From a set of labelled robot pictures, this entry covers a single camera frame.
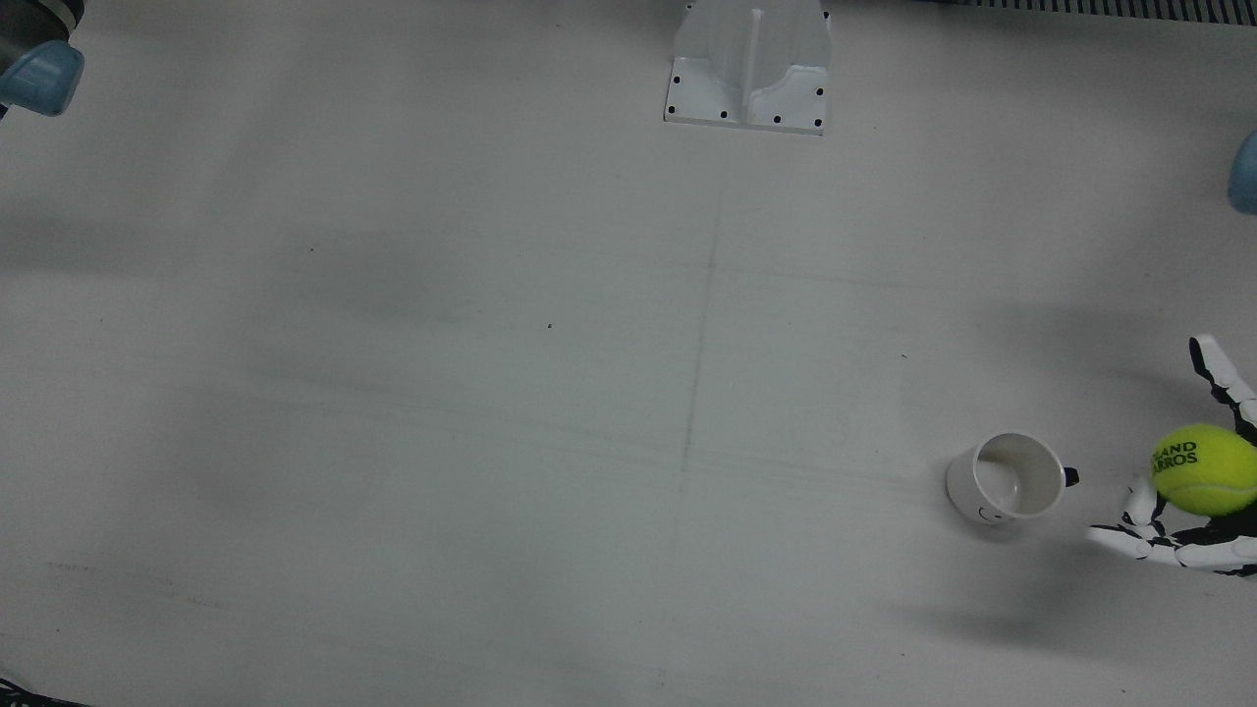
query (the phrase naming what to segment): white robot finger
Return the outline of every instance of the white robot finger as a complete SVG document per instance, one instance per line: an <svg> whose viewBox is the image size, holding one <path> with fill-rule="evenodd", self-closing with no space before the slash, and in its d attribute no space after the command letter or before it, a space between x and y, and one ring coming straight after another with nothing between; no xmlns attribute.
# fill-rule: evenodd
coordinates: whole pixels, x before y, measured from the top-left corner
<svg viewBox="0 0 1257 707"><path fill-rule="evenodd" d="M1174 551L1184 567L1228 570L1257 564L1257 537L1239 536L1217 545L1184 545Z"/></svg>
<svg viewBox="0 0 1257 707"><path fill-rule="evenodd" d="M1192 366L1195 372L1222 389L1222 392L1231 404L1241 405L1249 400L1257 400L1257 395L1248 387L1248 384L1239 377L1239 371L1231 359L1222 350L1212 335L1202 333L1190 340Z"/></svg>
<svg viewBox="0 0 1257 707"><path fill-rule="evenodd" d="M1174 546L1166 538L1148 541L1130 528L1120 526L1091 526L1087 528L1087 540L1135 560L1150 560L1164 565L1182 565L1174 554Z"/></svg>

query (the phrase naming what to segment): mug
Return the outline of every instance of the mug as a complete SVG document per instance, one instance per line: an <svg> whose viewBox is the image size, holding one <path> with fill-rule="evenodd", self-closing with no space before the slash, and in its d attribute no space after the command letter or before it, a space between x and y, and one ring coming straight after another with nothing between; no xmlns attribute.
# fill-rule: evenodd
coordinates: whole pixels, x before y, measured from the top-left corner
<svg viewBox="0 0 1257 707"><path fill-rule="evenodd" d="M1006 431L957 457L947 469L947 493L962 516L998 525L1051 511L1077 469L1061 465L1046 444Z"/></svg>

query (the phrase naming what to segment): light blue object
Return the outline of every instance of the light blue object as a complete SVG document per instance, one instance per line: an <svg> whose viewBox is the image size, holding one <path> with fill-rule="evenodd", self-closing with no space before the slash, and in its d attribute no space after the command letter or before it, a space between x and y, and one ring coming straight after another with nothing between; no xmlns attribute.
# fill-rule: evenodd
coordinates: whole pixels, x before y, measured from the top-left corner
<svg viewBox="0 0 1257 707"><path fill-rule="evenodd" d="M1227 198L1237 211L1257 215L1257 132L1248 136L1236 155Z"/></svg>
<svg viewBox="0 0 1257 707"><path fill-rule="evenodd" d="M83 75L83 54L62 40L45 42L0 74L0 103L59 116Z"/></svg>

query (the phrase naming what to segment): metal grille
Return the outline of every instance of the metal grille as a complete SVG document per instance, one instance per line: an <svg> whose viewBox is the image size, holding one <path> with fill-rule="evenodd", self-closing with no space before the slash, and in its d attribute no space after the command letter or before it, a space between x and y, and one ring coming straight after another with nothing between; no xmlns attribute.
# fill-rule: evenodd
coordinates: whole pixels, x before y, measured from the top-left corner
<svg viewBox="0 0 1257 707"><path fill-rule="evenodd" d="M953 5L1011 8L1145 20L1257 26L1253 0L944 0Z"/></svg>

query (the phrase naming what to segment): robot finger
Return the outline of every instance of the robot finger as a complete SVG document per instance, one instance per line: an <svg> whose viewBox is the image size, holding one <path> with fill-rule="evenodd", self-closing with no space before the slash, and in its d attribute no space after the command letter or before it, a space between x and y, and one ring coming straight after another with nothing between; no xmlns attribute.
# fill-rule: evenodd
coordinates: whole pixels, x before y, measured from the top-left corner
<svg viewBox="0 0 1257 707"><path fill-rule="evenodd" d="M1257 537L1239 536L1217 545L1184 545L1174 555L1183 566L1197 570L1237 569L1257 560Z"/></svg>
<svg viewBox="0 0 1257 707"><path fill-rule="evenodd" d="M1165 565L1180 565L1174 556L1174 546L1165 538L1144 540L1130 528L1120 526L1091 526L1087 540L1119 555L1135 560L1150 560Z"/></svg>
<svg viewBox="0 0 1257 707"><path fill-rule="evenodd" d="M1209 381L1214 400L1231 408L1236 431L1257 444L1257 394L1239 377L1234 364L1210 335L1193 336L1189 341L1192 367Z"/></svg>

